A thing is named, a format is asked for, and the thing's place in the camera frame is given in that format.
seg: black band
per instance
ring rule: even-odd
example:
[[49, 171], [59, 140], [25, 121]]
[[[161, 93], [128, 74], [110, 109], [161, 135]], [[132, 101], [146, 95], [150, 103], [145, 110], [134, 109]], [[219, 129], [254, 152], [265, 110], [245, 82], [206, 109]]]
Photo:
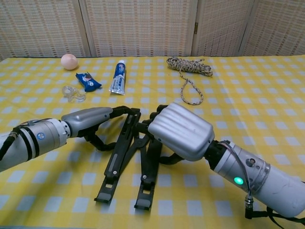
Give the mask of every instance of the black band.
[[35, 158], [36, 158], [36, 157], [39, 156], [39, 145], [38, 145], [37, 139], [36, 139], [34, 133], [27, 126], [25, 126], [23, 129], [28, 131], [29, 135], [31, 136], [31, 138], [33, 140], [33, 143], [34, 143], [34, 146], [35, 146]]
[[28, 151], [28, 161], [32, 159], [32, 148], [31, 148], [31, 145], [27, 139], [27, 137], [25, 136], [25, 134], [20, 131], [20, 136], [22, 137], [24, 143], [25, 143], [25, 146], [27, 147], [27, 151]]

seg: blue toothpaste tube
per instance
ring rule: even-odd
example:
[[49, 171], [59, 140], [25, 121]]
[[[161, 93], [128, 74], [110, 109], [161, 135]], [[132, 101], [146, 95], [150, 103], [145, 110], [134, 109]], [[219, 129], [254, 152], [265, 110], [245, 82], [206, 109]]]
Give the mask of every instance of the blue toothpaste tube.
[[85, 87], [86, 92], [93, 92], [95, 89], [100, 88], [101, 84], [96, 82], [90, 73], [76, 73], [76, 78]]
[[110, 92], [125, 95], [125, 61], [120, 60], [115, 67], [112, 84], [109, 88]]

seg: rope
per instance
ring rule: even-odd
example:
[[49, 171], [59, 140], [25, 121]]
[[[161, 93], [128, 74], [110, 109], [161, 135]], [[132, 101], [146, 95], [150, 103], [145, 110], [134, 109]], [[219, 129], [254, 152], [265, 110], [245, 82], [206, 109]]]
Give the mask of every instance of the rope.
[[[189, 60], [184, 60], [184, 59], [180, 59], [177, 57], [172, 57], [172, 58], [168, 58], [166, 60], [167, 64], [174, 70], [178, 70], [180, 77], [183, 78], [185, 80], [185, 83], [183, 84], [183, 86], [181, 87], [181, 91], [180, 91], [180, 97], [181, 99], [189, 104], [189, 105], [199, 105], [203, 102], [203, 94], [202, 92], [199, 90], [198, 87], [195, 86], [195, 84], [189, 80], [188, 78], [185, 78], [182, 72], [189, 72], [189, 73], [199, 73], [201, 75], [206, 75], [206, 76], [212, 76], [213, 72], [211, 70], [211, 67], [209, 65], [205, 65], [202, 63], [199, 63], [201, 61], [204, 61], [204, 59], [200, 59], [197, 61], [189, 61]], [[185, 88], [185, 86], [190, 83], [192, 85], [192, 87], [196, 90], [196, 92], [200, 95], [200, 101], [196, 102], [196, 103], [191, 103], [189, 101], [187, 101], [183, 95], [183, 90]]]

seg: woven panel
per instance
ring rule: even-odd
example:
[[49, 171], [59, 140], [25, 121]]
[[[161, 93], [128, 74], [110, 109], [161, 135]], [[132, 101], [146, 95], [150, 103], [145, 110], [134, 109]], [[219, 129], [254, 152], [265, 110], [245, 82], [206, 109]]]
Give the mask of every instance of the woven panel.
[[97, 56], [190, 55], [196, 5], [196, 0], [86, 0]]
[[0, 59], [85, 56], [72, 0], [0, 0]]
[[304, 0], [261, 0], [243, 55], [305, 53]]
[[234, 56], [252, 4], [252, 0], [202, 0], [192, 55]]

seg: checkered tablecloth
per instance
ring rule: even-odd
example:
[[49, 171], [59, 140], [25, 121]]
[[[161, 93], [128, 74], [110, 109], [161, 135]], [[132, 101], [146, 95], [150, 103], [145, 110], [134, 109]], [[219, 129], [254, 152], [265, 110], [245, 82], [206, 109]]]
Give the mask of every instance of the checkered tablecloth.
[[[64, 70], [60, 59], [12, 58], [0, 62], [0, 130], [34, 118], [89, 107], [126, 105], [147, 119], [158, 104], [177, 102], [214, 126], [216, 139], [228, 139], [279, 169], [305, 180], [305, 56], [209, 57], [212, 78], [184, 73], [204, 94], [199, 106], [180, 98], [183, 79], [165, 57], [126, 57], [126, 95], [108, 88], [121, 58], [79, 59]], [[89, 72], [102, 88], [83, 103], [68, 103], [61, 89], [82, 89], [75, 74]], [[197, 101], [196, 91], [185, 97]], [[102, 124], [98, 135], [115, 141], [123, 117]], [[0, 173], [0, 225], [70, 228], [238, 229], [277, 228], [269, 219], [244, 219], [245, 193], [209, 169], [204, 161], [160, 165], [151, 212], [136, 211], [140, 154], [120, 178], [112, 203], [96, 203], [110, 152], [98, 152], [84, 139]], [[163, 147], [163, 154], [171, 151]], [[256, 209], [264, 206], [256, 203]], [[301, 228], [279, 222], [288, 229]]]

